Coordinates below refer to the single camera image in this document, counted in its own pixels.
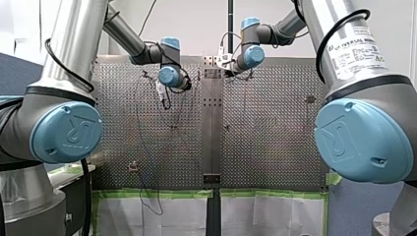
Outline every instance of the metal pole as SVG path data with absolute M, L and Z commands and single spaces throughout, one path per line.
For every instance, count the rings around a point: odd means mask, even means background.
M 119 13 L 108 5 L 104 30 L 131 56 L 141 55 L 146 46 L 139 36 L 126 24 Z
M 233 32 L 233 0 L 228 0 L 229 6 L 228 6 L 228 29 L 227 31 Z M 233 34 L 229 34 L 228 36 L 228 53 L 233 53 Z

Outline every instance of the perforated metal panel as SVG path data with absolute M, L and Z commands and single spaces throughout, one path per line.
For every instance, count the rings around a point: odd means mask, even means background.
M 172 108 L 164 110 L 154 81 L 144 76 L 146 71 L 157 78 L 159 66 L 133 66 L 127 57 L 99 59 L 97 108 L 104 133 L 93 158 L 96 189 L 140 188 L 142 181 L 146 188 L 202 188 L 200 69 L 184 60 L 183 67 L 193 88 L 171 93 Z M 133 161 L 139 163 L 137 172 L 128 170 Z
M 154 82 L 158 66 L 133 66 L 127 57 L 100 58 L 98 109 L 104 134 L 93 176 L 96 189 L 201 189 L 203 183 L 203 58 L 182 57 L 193 89 L 172 94 L 163 110 Z M 327 167 L 314 141 L 323 87 L 314 59 L 268 59 L 249 82 L 224 82 L 221 186 L 318 191 Z M 128 165 L 139 163 L 138 172 Z
M 270 59 L 249 82 L 225 82 L 221 185 L 324 186 L 327 168 L 314 141 L 322 95 L 313 59 Z

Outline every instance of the blue joint cap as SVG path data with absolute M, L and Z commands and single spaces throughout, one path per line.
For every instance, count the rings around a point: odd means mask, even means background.
M 182 84 L 177 70 L 171 66 L 162 67 L 159 71 L 158 78 L 163 85 L 170 88 L 178 88 Z
M 243 56 L 243 61 L 245 65 L 249 68 L 254 68 L 265 60 L 265 52 L 264 50 L 258 45 L 252 45 L 248 49 L 246 49 L 245 54 Z
M 323 160 L 347 179 L 390 184 L 404 180 L 413 168 L 407 136 L 375 105 L 349 98 L 332 101 L 319 112 L 316 127 Z
M 41 117 L 32 130 L 32 155 L 51 164 L 86 158 L 100 140 L 101 123 L 94 107 L 79 101 L 62 103 Z
M 178 38 L 176 37 L 165 37 L 160 41 L 160 43 L 180 50 L 180 40 L 178 40 Z
M 240 29 L 244 30 L 248 27 L 251 27 L 253 25 L 259 25 L 261 23 L 260 19 L 257 17 L 249 17 L 242 21 L 242 24 L 240 25 Z

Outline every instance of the warning label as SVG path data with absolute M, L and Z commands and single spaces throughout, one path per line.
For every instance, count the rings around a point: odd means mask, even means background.
M 363 69 L 386 68 L 369 28 L 357 27 L 353 31 L 354 35 L 328 43 L 328 54 L 339 80 L 348 80 Z

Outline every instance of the white cloth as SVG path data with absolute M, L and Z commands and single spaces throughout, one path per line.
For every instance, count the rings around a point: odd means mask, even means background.
M 324 236 L 325 199 L 222 197 L 222 236 Z
M 207 199 L 160 199 L 163 215 L 140 198 L 98 203 L 97 236 L 205 236 Z M 160 213 L 157 199 L 144 199 Z

